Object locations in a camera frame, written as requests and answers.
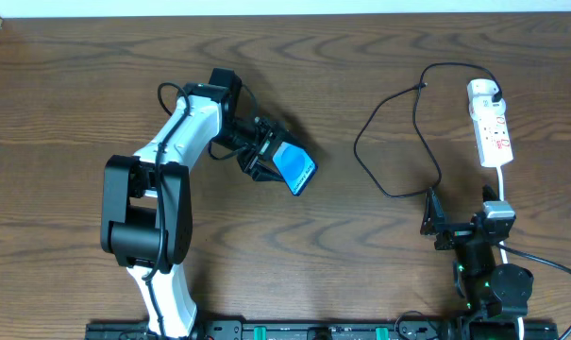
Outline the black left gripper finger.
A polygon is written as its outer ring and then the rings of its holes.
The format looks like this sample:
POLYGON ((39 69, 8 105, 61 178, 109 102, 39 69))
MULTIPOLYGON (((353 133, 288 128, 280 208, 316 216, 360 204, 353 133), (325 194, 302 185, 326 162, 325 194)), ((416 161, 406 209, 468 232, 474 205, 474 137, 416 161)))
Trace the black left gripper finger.
POLYGON ((285 127, 281 128, 280 136, 283 143, 295 145, 301 149, 307 149, 307 147, 303 144, 302 140, 285 127))
POLYGON ((254 181, 276 181, 283 182, 283 176, 271 169, 259 159, 252 159, 246 166, 246 174, 249 175, 254 181))

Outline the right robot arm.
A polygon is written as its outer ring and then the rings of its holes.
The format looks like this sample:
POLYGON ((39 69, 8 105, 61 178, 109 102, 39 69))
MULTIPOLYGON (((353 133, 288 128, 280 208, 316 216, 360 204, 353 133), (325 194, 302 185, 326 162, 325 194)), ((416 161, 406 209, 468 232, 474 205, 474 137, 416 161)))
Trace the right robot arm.
POLYGON ((450 339, 518 338, 514 323, 528 314, 533 275, 516 264, 497 264, 493 252, 493 247, 509 237, 515 211, 489 186, 482 188, 482 196, 480 212, 468 222, 453 223, 447 220, 435 191, 426 193, 420 233, 433 236, 437 250, 455 252, 455 286, 469 304, 468 311, 447 327, 450 339))

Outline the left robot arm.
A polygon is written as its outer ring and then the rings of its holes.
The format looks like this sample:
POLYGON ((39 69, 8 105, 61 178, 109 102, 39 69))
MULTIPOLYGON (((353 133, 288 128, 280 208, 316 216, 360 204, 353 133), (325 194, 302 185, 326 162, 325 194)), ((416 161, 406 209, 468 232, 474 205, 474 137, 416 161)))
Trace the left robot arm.
POLYGON ((220 145, 253 180, 283 182, 294 196, 318 170, 281 123, 237 116, 246 87, 234 71, 215 68, 206 83, 173 87, 176 106, 158 134, 104 169, 100 244, 136 281, 149 320, 90 324, 89 339, 203 338, 183 266, 193 233, 190 174, 202 153, 220 145))

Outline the blue Galaxy smartphone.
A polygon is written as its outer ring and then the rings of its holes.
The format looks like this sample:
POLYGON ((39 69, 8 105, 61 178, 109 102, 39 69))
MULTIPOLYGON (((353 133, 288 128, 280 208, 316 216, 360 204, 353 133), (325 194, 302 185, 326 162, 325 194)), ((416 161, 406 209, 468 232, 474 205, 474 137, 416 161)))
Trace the blue Galaxy smartphone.
POLYGON ((318 169, 305 149, 286 142, 278 147, 273 163, 294 196, 303 193, 318 169))

